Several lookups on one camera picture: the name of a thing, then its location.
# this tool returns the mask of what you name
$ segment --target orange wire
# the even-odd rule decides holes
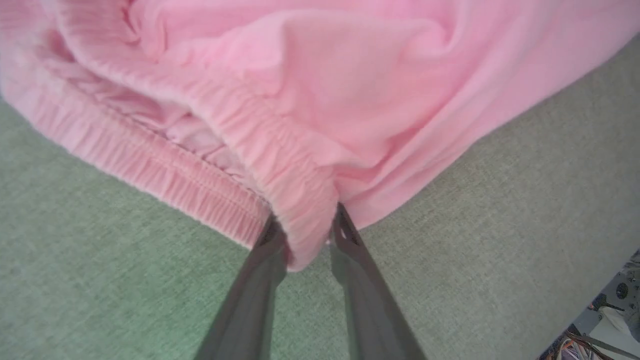
[[[569,341],[568,343],[564,344],[564,346],[562,347],[562,350],[570,347],[571,345],[573,345],[573,340]]]

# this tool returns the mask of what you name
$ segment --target pink fabric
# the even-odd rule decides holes
[[[36,129],[289,268],[610,58],[638,0],[0,0],[4,98]]]

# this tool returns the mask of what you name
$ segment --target wire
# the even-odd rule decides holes
[[[587,360],[587,356],[584,353],[584,350],[581,349],[580,345],[574,343],[573,344],[573,350],[575,351],[575,353],[578,355],[578,357],[580,358],[580,360]]]
[[[578,357],[577,357],[577,356],[575,356],[572,352],[568,351],[567,349],[564,349],[564,350],[562,351],[562,354],[569,355],[569,356],[571,356],[572,358],[574,358],[575,360],[580,360],[580,359],[578,359]]]
[[[571,339],[569,339],[569,338],[567,338],[567,340],[569,340],[569,342],[565,343],[565,344],[562,346],[562,350],[564,350],[564,349],[566,349],[566,348],[570,347],[571,345],[573,345],[573,340],[571,340]]]
[[[571,346],[569,346],[568,348],[566,348],[565,350],[571,354],[573,354],[576,358],[578,358],[578,360],[584,360],[584,358],[582,358],[582,356],[580,356],[580,351],[577,350],[578,345],[576,344],[571,344]]]
[[[592,352],[595,353],[595,355],[599,356],[602,360],[613,360],[613,358],[606,356],[605,354],[601,353],[601,351],[599,351],[597,348],[595,348],[593,345],[582,341],[582,340],[578,340],[576,338],[576,335],[572,334],[570,331],[566,331],[565,334],[571,338],[571,340],[573,340],[574,342],[578,343],[579,345],[583,346],[585,349],[588,349]]]
[[[563,339],[560,337],[556,338],[551,346],[549,346],[546,351],[540,355],[539,360],[556,360],[556,357],[560,353],[565,341],[566,336]]]
[[[570,338],[564,338],[564,340],[558,345],[557,350],[554,352],[552,359],[562,360],[562,350],[566,349],[567,344],[573,343]]]

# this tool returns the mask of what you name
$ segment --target cable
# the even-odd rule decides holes
[[[575,351],[576,355],[580,358],[580,360],[588,360],[587,355],[584,353],[584,350],[580,347],[580,345],[573,343],[573,351]]]
[[[562,360],[562,350],[566,349],[568,344],[573,343],[573,340],[570,338],[565,338],[562,343],[558,346],[557,350],[554,352],[553,359]]]
[[[570,347],[571,345],[573,345],[573,340],[571,340],[570,338],[567,338],[567,339],[564,341],[564,344],[562,345],[562,350],[564,350],[564,349],[566,349],[566,348]]]
[[[571,356],[571,357],[572,357],[572,358],[574,358],[575,360],[580,360],[580,359],[578,359],[578,357],[577,357],[577,356],[575,356],[572,352],[570,352],[570,351],[569,351],[569,350],[567,350],[567,349],[564,349],[564,350],[562,351],[562,354],[566,354],[566,355],[568,355],[568,356]]]
[[[574,342],[578,343],[579,345],[582,345],[585,349],[588,349],[592,352],[594,352],[597,356],[599,356],[602,360],[614,360],[613,358],[606,356],[605,354],[603,354],[601,351],[599,351],[597,348],[595,348],[594,346],[592,346],[589,343],[586,343],[582,340],[578,340],[576,338],[575,334],[572,334],[570,331],[566,331],[565,334],[571,338]]]

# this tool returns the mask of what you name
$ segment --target green fabric surface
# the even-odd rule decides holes
[[[430,359],[530,359],[640,245],[640,41],[363,231]],[[247,251],[0,104],[0,359],[189,359]],[[323,251],[273,360],[347,359]]]

